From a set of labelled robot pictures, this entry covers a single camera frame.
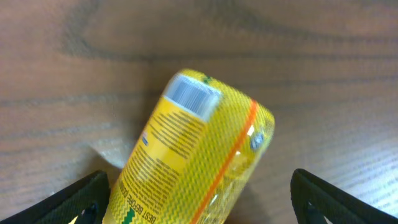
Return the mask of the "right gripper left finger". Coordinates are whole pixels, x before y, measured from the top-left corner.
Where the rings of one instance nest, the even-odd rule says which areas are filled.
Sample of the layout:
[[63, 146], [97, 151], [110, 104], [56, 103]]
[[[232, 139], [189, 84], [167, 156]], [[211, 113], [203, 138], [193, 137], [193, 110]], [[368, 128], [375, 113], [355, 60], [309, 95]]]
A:
[[1, 224], [101, 224], [109, 196], [108, 176], [106, 172], [96, 170], [43, 201], [2, 220]]

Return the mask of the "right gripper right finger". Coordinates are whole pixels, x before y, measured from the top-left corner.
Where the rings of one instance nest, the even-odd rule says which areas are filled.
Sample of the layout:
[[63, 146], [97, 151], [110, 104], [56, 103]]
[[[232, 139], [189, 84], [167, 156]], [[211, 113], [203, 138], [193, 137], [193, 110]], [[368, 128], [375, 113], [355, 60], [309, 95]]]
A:
[[397, 223], [396, 217], [360, 201], [305, 169], [294, 170], [290, 194], [299, 224]]

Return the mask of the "yellow cylindrical can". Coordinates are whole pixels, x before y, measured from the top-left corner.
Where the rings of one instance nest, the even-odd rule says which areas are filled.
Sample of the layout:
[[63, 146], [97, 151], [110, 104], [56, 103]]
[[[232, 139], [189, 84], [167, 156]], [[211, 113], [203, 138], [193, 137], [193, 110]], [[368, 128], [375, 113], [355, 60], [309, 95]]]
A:
[[224, 223], [274, 129], [274, 116], [256, 100], [180, 70], [122, 169], [103, 222]]

